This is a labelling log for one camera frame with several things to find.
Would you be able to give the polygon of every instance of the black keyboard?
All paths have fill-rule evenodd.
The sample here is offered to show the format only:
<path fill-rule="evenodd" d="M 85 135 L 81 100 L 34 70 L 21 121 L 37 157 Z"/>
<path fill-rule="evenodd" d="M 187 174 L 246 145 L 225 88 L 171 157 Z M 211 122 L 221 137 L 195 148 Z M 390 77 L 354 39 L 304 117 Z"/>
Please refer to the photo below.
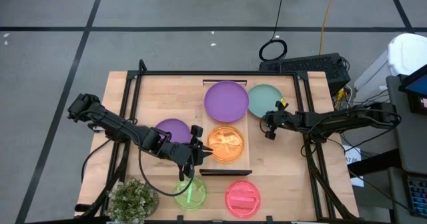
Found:
<path fill-rule="evenodd" d="M 350 77 L 343 65 L 343 59 L 338 53 L 298 57 L 260 63 L 260 71 L 324 71 L 328 80 L 331 96 L 335 95 Z"/>
<path fill-rule="evenodd" d="M 418 215 L 427 216 L 427 177 L 406 176 L 409 206 Z"/>

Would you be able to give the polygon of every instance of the wire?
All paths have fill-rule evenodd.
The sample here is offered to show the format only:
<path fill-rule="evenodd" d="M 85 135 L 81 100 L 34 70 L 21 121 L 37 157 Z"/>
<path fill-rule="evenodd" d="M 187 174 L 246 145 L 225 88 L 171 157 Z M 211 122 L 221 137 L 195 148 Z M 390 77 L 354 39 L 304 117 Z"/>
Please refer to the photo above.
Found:
<path fill-rule="evenodd" d="M 350 98 L 349 98 L 349 100 L 351 101 L 352 100 L 352 96 L 353 96 L 353 89 L 349 85 L 347 85 L 347 84 L 346 84 L 346 87 L 350 90 Z"/>
<path fill-rule="evenodd" d="M 344 133 L 341 134 L 342 139 L 353 148 L 353 145 L 347 140 L 346 136 L 344 135 Z M 365 157 L 365 158 L 371 158 L 372 156 L 369 154 L 363 154 L 361 151 L 357 150 L 356 148 L 354 148 L 361 156 Z"/>
<path fill-rule="evenodd" d="M 354 174 L 354 172 L 352 172 L 351 170 L 348 170 L 348 173 L 350 173 L 353 177 L 359 178 L 360 180 L 362 180 L 364 183 L 368 184 L 369 186 L 371 186 L 372 188 L 374 188 L 375 190 L 377 190 L 379 193 L 383 194 L 383 196 L 387 197 L 388 199 L 390 199 L 392 202 L 394 202 L 395 204 L 403 207 L 403 209 L 409 211 L 409 213 L 411 213 L 412 215 L 415 215 L 417 217 L 421 217 L 424 219 L 427 219 L 427 217 L 421 216 L 419 214 L 417 214 L 414 210 L 412 210 L 411 208 L 405 206 L 404 204 L 402 204 L 401 202 L 395 200 L 395 198 L 389 196 L 387 193 L 381 191 L 378 187 L 374 186 L 373 184 L 371 184 L 369 181 L 357 176 L 356 174 Z"/>
<path fill-rule="evenodd" d="M 129 132 L 131 132 L 133 135 L 135 135 L 137 137 L 137 145 L 138 145 L 138 149 L 139 149 L 139 151 L 138 151 L 139 171 L 141 171 L 141 174 L 142 174 L 142 177 L 143 177 L 143 179 L 145 181 L 145 184 L 147 184 L 149 187 L 151 187 L 154 191 L 157 191 L 158 193 L 163 194 L 163 195 L 168 196 L 168 197 L 176 197 L 176 196 L 181 195 L 185 191 L 187 191 L 187 189 L 191 186 L 191 183 L 193 182 L 193 178 L 194 178 L 194 173 L 195 173 L 194 160 L 193 160 L 193 155 L 192 154 L 191 154 L 191 165 L 190 165 L 190 168 L 193 171 L 191 172 L 191 177 L 190 177 L 190 180 L 189 180 L 187 186 L 182 191 L 180 191 L 178 193 L 174 193 L 174 194 L 166 193 L 166 192 L 158 189 L 157 187 L 154 187 L 148 181 L 147 177 L 145 176 L 145 173 L 143 172 L 142 164 L 141 164 L 141 139 L 140 139 L 139 135 L 134 130 L 130 129 L 129 127 L 127 127 L 125 125 L 122 125 L 123 123 L 120 123 L 119 121 L 116 121 L 115 119 L 112 119 L 111 117 L 109 117 L 107 115 L 104 115 L 102 113 L 99 113 L 97 111 L 83 111 L 83 112 L 81 112 L 79 114 L 79 116 L 77 117 L 77 119 L 79 119 L 80 116 L 82 116 L 83 114 L 86 114 L 86 113 L 95 113 L 95 114 L 100 115 L 101 117 L 98 119 L 98 121 L 102 120 L 103 118 L 109 119 L 110 121 L 114 122 L 115 124 L 119 125 L 120 127 L 123 127 L 125 129 L 127 129 Z"/>
<path fill-rule="evenodd" d="M 373 102 L 375 102 L 377 99 L 379 99 L 379 98 L 381 98 L 381 97 L 387 97 L 387 96 L 388 96 L 388 94 L 381 95 L 381 94 L 383 94 L 383 93 L 384 93 L 384 92 L 386 92 L 386 91 L 388 91 L 388 90 L 384 90 L 384 91 L 382 91 L 381 93 L 379 93 L 379 94 L 377 94 L 377 95 L 375 95 L 375 96 L 369 97 L 369 98 L 367 98 L 367 100 L 365 100 L 365 101 L 349 101 L 349 100 L 347 100 L 347 98 L 345 98 L 345 100 L 346 100 L 347 104 L 350 104 L 350 103 L 353 103 L 353 104 L 358 103 L 358 104 L 360 104 L 360 105 L 367 105 L 367 104 L 369 104 L 369 103 L 373 103 Z"/>
<path fill-rule="evenodd" d="M 86 168 L 86 163 L 89 160 L 89 158 L 91 158 L 91 156 L 99 151 L 102 147 L 104 147 L 105 145 L 107 145 L 107 143 L 109 143 L 111 141 L 111 138 L 108 139 L 106 142 L 102 143 L 99 147 L 97 147 L 95 150 L 93 150 L 85 159 L 85 161 L 83 162 L 83 165 L 81 166 L 81 182 L 83 182 L 83 178 L 85 176 L 85 168 Z"/>
<path fill-rule="evenodd" d="M 385 131 L 385 132 L 382 132 L 382 133 L 380 133 L 380 134 L 378 134 L 378 135 L 376 135 L 376 136 L 373 136 L 373 137 L 371 137 L 371 138 L 369 138 L 369 139 L 367 139 L 367 140 L 365 140 L 365 141 L 363 141 L 363 142 L 361 142 L 361 143 L 359 143 L 359 144 L 357 144 L 357 145 L 354 145 L 354 146 L 352 146 L 351 148 L 347 149 L 347 151 L 349 151 L 349 150 L 351 150 L 351 149 L 353 149 L 353 148 L 355 148 L 355 147 L 358 147 L 358 146 L 360 146 L 361 144 L 367 143 L 367 142 L 369 142 L 369 141 L 371 141 L 371 140 L 373 140 L 373 139 L 375 139 L 375 138 L 377 138 L 377 137 L 380 137 L 380 136 L 382 136 L 382 135 L 386 134 L 387 132 L 389 132 L 389 131 L 393 130 L 395 127 L 390 128 L 389 130 L 387 130 L 387 131 Z"/>
<path fill-rule="evenodd" d="M 348 72 L 350 70 L 350 63 L 347 61 L 347 59 L 341 57 L 341 63 L 344 64 L 344 66 L 346 67 L 346 71 Z"/>
<path fill-rule="evenodd" d="M 302 147 L 301 147 L 301 149 L 300 149 L 301 156 L 303 156 L 303 157 L 307 157 L 306 155 L 302 154 L 302 149 L 303 149 L 305 146 L 306 146 L 306 144 L 303 144 L 303 145 L 302 145 Z M 312 155 L 316 152 L 316 149 L 317 149 L 317 148 L 318 148 L 318 146 L 317 146 L 317 145 L 315 145 L 315 146 L 314 146 L 314 149 L 313 149 L 313 151 L 312 151 Z"/>
<path fill-rule="evenodd" d="M 280 3 L 279 3 L 278 16 L 277 16 L 277 18 L 276 18 L 276 24 L 274 25 L 273 36 L 272 36 L 272 38 L 271 38 L 270 40 L 272 40 L 272 39 L 274 38 L 274 36 L 276 35 L 276 30 L 277 30 L 277 28 L 278 28 L 278 22 L 279 22 L 279 16 L 280 16 L 280 9 L 282 8 L 282 1 L 283 1 L 283 0 L 280 0 Z"/>
<path fill-rule="evenodd" d="M 341 148 L 342 148 L 342 151 L 344 152 L 344 155 L 346 155 L 346 149 L 342 146 L 342 144 L 341 143 L 339 143 L 339 142 L 337 142 L 337 141 L 334 141 L 334 140 L 332 140 L 332 139 L 329 139 L 329 138 L 326 138 L 327 140 L 329 140 L 329 141 L 333 141 L 333 142 L 335 142 L 335 143 L 337 143 Z"/>
<path fill-rule="evenodd" d="M 264 115 L 264 116 L 262 116 L 261 117 L 261 120 L 260 120 L 260 129 L 261 129 L 261 131 L 265 134 L 265 133 L 267 133 L 266 131 L 264 131 L 263 129 L 262 129 L 262 121 L 264 120 L 264 117 L 265 117 L 266 115 Z"/>
<path fill-rule="evenodd" d="M 322 31 L 320 32 L 320 47 L 319 47 L 319 55 L 322 54 L 322 46 L 323 46 L 323 33 L 326 26 L 326 20 L 328 19 L 329 8 L 331 7 L 332 0 L 329 0 L 328 8 L 326 8 L 325 18 L 323 19 Z"/>
<path fill-rule="evenodd" d="M 275 61 L 275 60 L 282 60 L 283 58 L 285 58 L 286 54 L 288 53 L 288 46 L 286 45 L 286 42 L 284 40 L 280 40 L 280 39 L 274 39 L 275 35 L 276 35 L 276 30 L 278 28 L 278 22 L 279 22 L 279 16 L 280 16 L 280 9 L 282 8 L 282 1 L 280 0 L 280 4 L 279 4 L 279 11 L 278 11 L 278 16 L 276 18 L 276 24 L 274 25 L 274 31 L 273 31 L 273 36 L 272 38 L 266 42 L 266 44 L 262 45 L 260 51 L 258 52 L 258 56 L 260 57 L 260 59 L 262 61 Z M 283 52 L 282 54 L 280 54 L 278 57 L 273 58 L 273 59 L 266 59 L 264 58 L 264 56 L 262 55 L 264 49 L 272 44 L 272 43 L 280 43 L 283 46 Z"/>

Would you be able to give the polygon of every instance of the computer screen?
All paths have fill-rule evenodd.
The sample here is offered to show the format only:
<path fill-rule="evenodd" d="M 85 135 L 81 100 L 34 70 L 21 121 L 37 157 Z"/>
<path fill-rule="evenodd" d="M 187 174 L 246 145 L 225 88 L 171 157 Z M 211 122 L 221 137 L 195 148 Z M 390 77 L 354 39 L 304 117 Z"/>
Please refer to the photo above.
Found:
<path fill-rule="evenodd" d="M 427 98 L 427 65 L 403 79 L 399 91 Z"/>
<path fill-rule="evenodd" d="M 409 84 L 406 88 L 410 91 L 427 95 L 427 75 L 424 75 L 415 82 Z"/>

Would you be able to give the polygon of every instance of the potted plant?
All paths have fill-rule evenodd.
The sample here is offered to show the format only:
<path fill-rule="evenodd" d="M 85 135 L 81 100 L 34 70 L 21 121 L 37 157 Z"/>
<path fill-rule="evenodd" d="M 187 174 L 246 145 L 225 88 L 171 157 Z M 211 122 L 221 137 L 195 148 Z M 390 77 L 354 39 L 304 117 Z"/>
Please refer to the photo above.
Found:
<path fill-rule="evenodd" d="M 109 197 L 107 214 L 120 224 L 144 223 L 159 206 L 159 194 L 136 178 L 118 183 Z"/>

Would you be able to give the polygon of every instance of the black cable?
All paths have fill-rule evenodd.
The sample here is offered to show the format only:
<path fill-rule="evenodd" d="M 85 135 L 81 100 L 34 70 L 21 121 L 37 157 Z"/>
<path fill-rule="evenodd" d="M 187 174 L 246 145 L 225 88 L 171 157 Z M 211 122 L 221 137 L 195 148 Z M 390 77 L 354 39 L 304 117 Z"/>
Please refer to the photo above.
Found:
<path fill-rule="evenodd" d="M 102 147 L 104 147 L 105 145 L 107 145 L 107 143 L 109 143 L 111 141 L 111 139 L 108 139 L 106 142 L 102 143 L 99 147 L 97 147 L 95 150 L 93 150 L 85 159 L 85 161 L 83 162 L 83 165 L 81 166 L 81 182 L 83 182 L 83 178 L 85 176 L 85 168 L 86 168 L 86 163 L 89 160 L 89 158 L 91 158 L 91 156 L 99 151 Z"/>
<path fill-rule="evenodd" d="M 263 129 L 262 129 L 262 121 L 264 120 L 264 117 L 265 117 L 266 115 L 264 115 L 264 116 L 262 116 L 261 117 L 261 120 L 260 120 L 260 129 L 261 129 L 261 131 L 265 134 L 265 133 L 267 133 L 266 131 L 264 131 Z"/>
<path fill-rule="evenodd" d="M 130 129 L 129 127 L 127 127 L 125 125 L 122 125 L 120 122 L 116 121 L 115 119 L 112 119 L 111 117 L 108 117 L 107 115 L 104 115 L 104 114 L 96 112 L 96 111 L 83 111 L 83 112 L 81 112 L 79 114 L 79 116 L 77 117 L 77 119 L 79 119 L 80 116 L 82 116 L 83 114 L 86 114 L 86 113 L 95 113 L 95 114 L 100 115 L 101 117 L 100 117 L 100 119 L 98 119 L 98 121 L 102 120 L 103 118 L 109 119 L 110 121 L 113 121 L 114 123 L 116 123 L 120 127 L 126 128 L 128 131 L 132 132 L 132 134 L 134 134 L 137 137 L 138 149 L 139 149 L 139 152 L 138 152 L 139 171 L 141 171 L 141 174 L 142 174 L 142 177 L 143 177 L 143 179 L 145 181 L 145 184 L 147 184 L 149 187 L 151 187 L 154 191 L 157 191 L 158 193 L 163 194 L 163 195 L 168 196 L 168 197 L 176 197 L 176 196 L 181 195 L 185 191 L 187 191 L 187 189 L 190 187 L 191 183 L 193 182 L 194 173 L 195 173 L 194 160 L 193 160 L 193 155 L 192 154 L 191 154 L 191 166 L 190 167 L 193 170 L 193 172 L 192 172 L 192 175 L 190 177 L 190 180 L 189 180 L 187 186 L 182 191 L 180 191 L 178 193 L 174 193 L 174 194 L 166 193 L 166 192 L 164 192 L 164 191 L 162 191 L 162 190 L 154 187 L 148 181 L 147 177 L 145 176 L 145 173 L 143 172 L 142 164 L 141 164 L 141 139 L 139 138 L 139 135 L 135 131 L 133 131 L 132 129 Z"/>
<path fill-rule="evenodd" d="M 368 99 L 367 99 L 367 100 L 365 100 L 365 101 L 349 101 L 349 100 L 347 99 L 347 97 L 345 97 L 344 99 L 346 100 L 346 103 L 347 103 L 347 104 L 350 104 L 350 103 L 355 104 L 355 103 L 357 103 L 357 104 L 359 104 L 359 105 L 368 105 L 368 104 L 370 104 L 370 103 L 375 102 L 376 100 L 378 100 L 378 99 L 379 99 L 379 98 L 381 98 L 381 97 L 387 97 L 387 96 L 388 96 L 388 94 L 380 95 L 380 96 L 376 95 L 376 96 L 373 96 L 373 97 L 368 98 Z"/>
<path fill-rule="evenodd" d="M 377 138 L 377 137 L 380 137 L 380 136 L 382 136 L 382 135 L 386 134 L 387 132 L 389 132 L 389 131 L 393 130 L 395 127 L 391 128 L 391 129 L 389 129 L 389 130 L 387 130 L 387 131 L 385 131 L 385 132 L 382 132 L 382 133 L 380 133 L 380 134 L 378 134 L 378 135 L 376 135 L 376 136 L 373 136 L 373 137 L 371 137 L 371 138 L 369 138 L 369 139 L 367 139 L 367 140 L 365 140 L 365 141 L 363 141 L 363 142 L 361 142 L 361 143 L 359 143 L 359 144 L 357 144 L 357 145 L 354 145 L 354 146 L 352 146 L 351 148 L 347 149 L 347 151 L 349 151 L 349 150 L 351 150 L 351 149 L 353 149 L 353 148 L 355 148 L 355 147 L 358 147 L 358 146 L 360 146 L 361 144 L 367 143 L 367 142 L 369 142 L 369 141 L 371 141 L 371 140 L 373 140 L 373 139 L 375 139 L 375 138 Z"/>
<path fill-rule="evenodd" d="M 285 58 L 286 53 L 288 53 L 288 46 L 286 45 L 286 42 L 285 42 L 285 41 L 283 41 L 283 40 L 280 40 L 280 39 L 274 39 L 274 36 L 276 35 L 276 30 L 277 30 L 277 28 L 278 28 L 278 22 L 279 22 L 279 16 L 280 16 L 280 9 L 282 8 L 282 1 L 283 1 L 283 0 L 280 0 L 280 4 L 279 4 L 279 11 L 278 11 L 278 16 L 277 16 L 277 18 L 276 18 L 276 24 L 274 25 L 274 32 L 273 32 L 273 36 L 272 36 L 272 38 L 271 38 L 271 39 L 270 39 L 266 44 L 262 45 L 262 47 L 261 47 L 260 51 L 258 52 L 258 56 L 260 57 L 260 59 L 261 59 L 262 61 L 275 61 L 275 60 L 281 60 L 281 59 Z M 283 46 L 283 52 L 282 52 L 282 54 L 280 54 L 280 55 L 279 55 L 278 57 L 276 57 L 276 58 L 273 58 L 273 59 L 266 59 L 266 58 L 264 58 L 264 56 L 262 55 L 262 53 L 264 52 L 264 49 L 265 49 L 268 45 L 270 45 L 270 44 L 272 44 L 272 43 L 280 43 L 280 44 L 282 44 L 282 46 Z"/>
<path fill-rule="evenodd" d="M 388 89 L 387 90 L 383 90 L 382 92 L 380 92 L 380 94 L 377 94 L 375 96 L 369 97 L 365 102 L 371 102 L 371 101 L 368 101 L 368 100 L 372 99 L 372 98 L 375 98 L 375 97 L 377 97 L 377 98 L 375 98 L 375 100 L 377 100 L 378 98 L 380 98 L 379 96 L 381 96 L 381 94 L 383 94 L 386 91 L 388 91 Z"/>
<path fill-rule="evenodd" d="M 300 153 L 301 153 L 301 156 L 303 156 L 303 157 L 307 157 L 306 155 L 304 155 L 304 154 L 302 154 L 302 149 L 304 148 L 306 146 L 306 144 L 303 144 L 302 145 L 302 147 L 301 147 L 301 149 L 300 149 Z M 316 152 L 316 149 L 318 148 L 318 146 L 317 145 L 315 145 L 314 146 L 314 149 L 313 149 L 313 151 L 312 151 L 312 155 Z"/>
<path fill-rule="evenodd" d="M 341 63 L 344 64 L 344 66 L 346 67 L 346 71 L 348 72 L 350 70 L 350 63 L 347 61 L 347 59 L 341 57 Z"/>
<path fill-rule="evenodd" d="M 371 184 L 369 181 L 367 181 L 367 180 L 365 180 L 365 179 L 363 179 L 363 178 L 361 178 L 361 177 L 357 176 L 357 175 L 356 175 L 356 174 L 354 174 L 351 170 L 348 170 L 348 173 L 350 173 L 353 177 L 357 177 L 357 178 L 359 178 L 359 179 L 360 179 L 360 180 L 362 180 L 364 183 L 368 184 L 369 186 L 371 186 L 372 188 L 374 188 L 375 190 L 377 190 L 379 193 L 383 194 L 383 196 L 387 197 L 389 200 L 391 200 L 391 201 L 392 201 L 392 202 L 394 202 L 395 204 L 397 204 L 397 205 L 401 206 L 403 209 L 405 209 L 405 210 L 409 211 L 409 213 L 411 213 L 412 215 L 415 215 L 415 216 L 417 216 L 417 217 L 421 217 L 421 218 L 427 219 L 427 217 L 425 217 L 425 216 L 421 216 L 421 215 L 417 214 L 417 213 L 416 213 L 414 210 L 412 210 L 411 208 L 409 208 L 409 207 L 405 206 L 404 204 L 402 204 L 401 202 L 399 202 L 399 201 L 395 200 L 395 198 L 393 198 L 393 197 L 391 197 L 391 196 L 387 195 L 387 193 L 385 193 L 385 192 L 381 191 L 378 187 L 376 187 L 375 185 Z"/>
<path fill-rule="evenodd" d="M 344 156 L 346 155 L 346 149 L 342 146 L 342 144 L 341 143 L 339 143 L 339 142 L 337 142 L 337 141 L 334 141 L 334 140 L 332 140 L 332 139 L 329 139 L 329 138 L 326 138 L 327 140 L 329 140 L 329 141 L 333 141 L 333 142 L 335 142 L 335 143 L 337 143 L 341 148 L 342 148 L 342 151 L 344 152 Z"/>
<path fill-rule="evenodd" d="M 341 134 L 341 137 L 342 137 L 342 139 L 349 145 L 349 146 L 351 146 L 351 147 L 353 147 L 353 145 L 347 140 L 347 138 L 346 138 L 346 136 L 344 135 L 344 133 L 342 133 Z M 359 150 L 357 150 L 356 148 L 355 148 L 355 150 L 361 155 L 361 156 L 363 156 L 363 157 L 365 157 L 365 158 L 371 158 L 372 156 L 371 155 L 369 155 L 369 154 L 362 154 L 362 152 L 361 151 L 359 151 Z"/>

